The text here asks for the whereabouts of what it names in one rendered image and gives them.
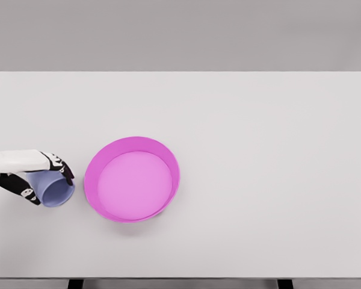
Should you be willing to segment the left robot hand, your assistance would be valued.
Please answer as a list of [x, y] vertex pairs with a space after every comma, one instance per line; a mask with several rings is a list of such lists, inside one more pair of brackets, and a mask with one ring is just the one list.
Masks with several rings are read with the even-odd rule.
[[74, 175], [68, 164], [53, 153], [25, 149], [0, 151], [0, 187], [23, 197], [34, 205], [42, 202], [28, 181], [19, 173], [60, 172], [69, 187], [74, 186]]

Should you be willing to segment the lavender plastic cup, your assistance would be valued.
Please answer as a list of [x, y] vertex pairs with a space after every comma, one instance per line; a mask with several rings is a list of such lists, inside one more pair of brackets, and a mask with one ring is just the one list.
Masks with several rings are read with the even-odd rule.
[[27, 172], [26, 179], [40, 202], [50, 208], [67, 202], [75, 191], [75, 185], [69, 185], [66, 178], [56, 171]]

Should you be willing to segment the pink round plate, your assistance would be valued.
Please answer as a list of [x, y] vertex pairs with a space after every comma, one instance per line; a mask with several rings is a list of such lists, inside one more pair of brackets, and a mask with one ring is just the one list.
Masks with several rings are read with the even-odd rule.
[[84, 175], [88, 203], [102, 217], [136, 223], [155, 217], [175, 197], [181, 170], [174, 153], [147, 137], [126, 137], [103, 147]]

